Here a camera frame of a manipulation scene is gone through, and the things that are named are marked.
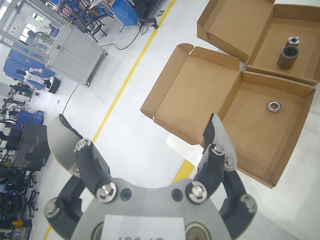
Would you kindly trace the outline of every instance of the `white floor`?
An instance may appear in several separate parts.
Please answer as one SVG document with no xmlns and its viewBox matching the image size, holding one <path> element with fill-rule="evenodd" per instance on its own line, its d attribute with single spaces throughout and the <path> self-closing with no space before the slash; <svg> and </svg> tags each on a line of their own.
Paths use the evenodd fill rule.
<svg viewBox="0 0 320 240">
<path fill-rule="evenodd" d="M 95 145 L 109 164 L 113 177 L 121 177 L 142 187 L 166 186 L 174 179 L 184 157 L 188 157 L 188 151 L 193 149 L 185 143 L 180 144 L 169 132 L 144 116 L 140 112 L 140 107 L 176 45 L 190 43 L 217 50 L 196 37 L 196 22 L 208 1 L 177 0 L 174 3 L 102 128 Z M 159 8 L 166 9 L 170 2 L 171 0 L 162 0 Z M 320 6 L 320 0 L 276 2 Z M 115 43 L 118 47 L 125 47 L 138 31 L 136 27 L 125 27 L 119 34 L 119 25 L 115 21 L 110 18 L 105 18 L 104 21 L 108 36 L 100 37 L 100 45 Z M 44 123 L 65 109 L 64 116 L 69 123 L 81 135 L 92 139 L 153 31 L 153 27 L 150 27 L 146 34 L 139 35 L 125 50 L 118 51 L 114 46 L 106 47 L 109 54 L 89 88 L 77 86 L 75 82 L 61 78 L 61 86 L 55 95 L 41 92 L 40 96 L 32 100 L 32 106 L 45 111 Z M 320 190 L 317 164 L 320 160 L 317 153 L 320 148 L 318 95 L 319 92 L 296 149 L 277 187 L 270 190 L 241 175 L 248 193 L 257 200 L 259 212 L 298 239 L 319 239 L 320 235 L 318 226 L 320 205 L 317 202 Z M 170 146 L 175 149 L 167 144 L 167 140 L 171 140 Z M 197 163 L 197 156 L 188 159 L 192 163 Z M 43 239 L 45 236 L 49 224 L 43 214 L 44 205 L 59 194 L 69 177 L 68 172 L 62 169 L 53 157 L 49 158 L 47 165 L 38 173 L 39 211 L 33 218 L 31 239 Z M 223 197 L 221 189 L 213 196 L 217 207 Z M 85 210 L 93 197 L 85 191 L 82 198 L 82 209 Z M 60 239 L 60 237 L 51 230 L 47 239 Z"/>
</svg>

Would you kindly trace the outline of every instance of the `metal cylinder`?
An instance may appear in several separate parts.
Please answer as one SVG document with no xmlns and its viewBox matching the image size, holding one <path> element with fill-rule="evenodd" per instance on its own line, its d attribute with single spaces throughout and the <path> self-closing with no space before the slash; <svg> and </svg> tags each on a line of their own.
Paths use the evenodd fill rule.
<svg viewBox="0 0 320 240">
<path fill-rule="evenodd" d="M 300 43 L 300 37 L 298 36 L 291 36 L 288 38 L 286 46 L 295 46 L 297 47 Z"/>
<path fill-rule="evenodd" d="M 277 66 L 281 70 L 289 70 L 299 56 L 299 49 L 295 46 L 286 46 L 282 49 Z"/>
</svg>

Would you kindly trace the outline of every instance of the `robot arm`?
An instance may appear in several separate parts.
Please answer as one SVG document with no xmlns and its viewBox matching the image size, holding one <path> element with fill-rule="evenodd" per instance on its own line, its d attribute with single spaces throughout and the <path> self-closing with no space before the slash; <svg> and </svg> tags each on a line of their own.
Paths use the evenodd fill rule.
<svg viewBox="0 0 320 240">
<path fill-rule="evenodd" d="M 43 74 L 43 69 L 42 68 L 30 68 L 30 72 L 39 72 L 40 75 Z"/>
<path fill-rule="evenodd" d="M 158 189 L 140 188 L 113 178 L 93 142 L 82 138 L 61 114 L 48 123 L 47 135 L 51 153 L 73 175 L 44 210 L 49 223 L 64 239 L 107 239 L 103 232 L 108 230 L 102 231 L 105 217 L 121 215 L 182 217 L 185 239 L 210 240 L 213 236 L 231 240 L 246 230 L 257 212 L 254 198 L 246 193 L 235 171 L 237 156 L 216 114 L 211 115 L 203 133 L 205 148 L 194 179 Z M 218 212 L 208 199 L 221 182 L 227 199 Z M 85 187 L 95 198 L 82 213 L 79 196 Z"/>
<path fill-rule="evenodd" d="M 35 86 L 32 85 L 27 79 L 24 79 L 23 82 L 30 86 L 31 89 L 35 89 Z"/>
</svg>

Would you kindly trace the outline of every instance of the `black cable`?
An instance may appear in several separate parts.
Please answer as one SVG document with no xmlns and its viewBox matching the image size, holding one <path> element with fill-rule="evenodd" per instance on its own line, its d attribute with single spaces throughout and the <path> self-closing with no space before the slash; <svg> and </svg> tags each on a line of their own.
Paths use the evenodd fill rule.
<svg viewBox="0 0 320 240">
<path fill-rule="evenodd" d="M 161 10 L 159 9 L 159 7 L 157 7 L 155 4 L 153 5 L 155 8 L 157 8 L 160 12 L 161 12 Z"/>
<path fill-rule="evenodd" d="M 126 49 L 127 47 L 129 47 L 129 46 L 135 41 L 135 39 L 136 39 L 137 36 L 139 35 L 139 33 L 140 33 L 141 28 L 143 27 L 143 25 L 144 25 L 144 24 L 141 24 L 141 25 L 140 25 L 139 31 L 138 31 L 138 33 L 136 34 L 135 38 L 134 38 L 134 39 L 131 41 L 131 43 L 130 43 L 129 45 L 127 45 L 126 47 L 124 47 L 124 48 L 118 48 L 115 44 L 107 44 L 107 45 L 103 45 L 103 46 L 100 46 L 100 47 L 106 47 L 106 46 L 114 45 L 118 50 L 124 50 L 124 49 Z"/>
<path fill-rule="evenodd" d="M 66 109 L 67 104 L 68 104 L 68 102 L 69 102 L 69 100 L 70 100 L 71 96 L 72 96 L 72 95 L 73 95 L 73 93 L 76 91 L 76 89 L 78 88 L 78 86 L 79 86 L 79 83 L 78 83 L 78 85 L 75 87 L 75 89 L 73 90 L 73 92 L 71 93 L 71 95 L 70 95 L 69 99 L 66 101 L 66 104 L 65 104 L 65 107 L 64 107 L 64 109 L 63 109 L 62 114 L 64 113 L 64 110 Z"/>
</svg>

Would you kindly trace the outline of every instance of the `white robotic arm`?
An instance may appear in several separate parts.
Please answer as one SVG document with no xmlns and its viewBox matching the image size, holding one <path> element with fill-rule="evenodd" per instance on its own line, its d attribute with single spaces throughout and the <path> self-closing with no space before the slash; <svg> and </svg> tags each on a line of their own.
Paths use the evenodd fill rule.
<svg viewBox="0 0 320 240">
<path fill-rule="evenodd" d="M 30 72 L 38 72 L 39 75 L 43 74 L 43 69 L 42 68 L 30 68 L 29 71 Z"/>
<path fill-rule="evenodd" d="M 36 88 L 36 87 L 35 87 L 33 84 L 31 84 L 27 79 L 24 79 L 23 82 L 24 82 L 25 84 L 29 85 L 30 88 L 33 89 L 33 90 Z"/>
</svg>

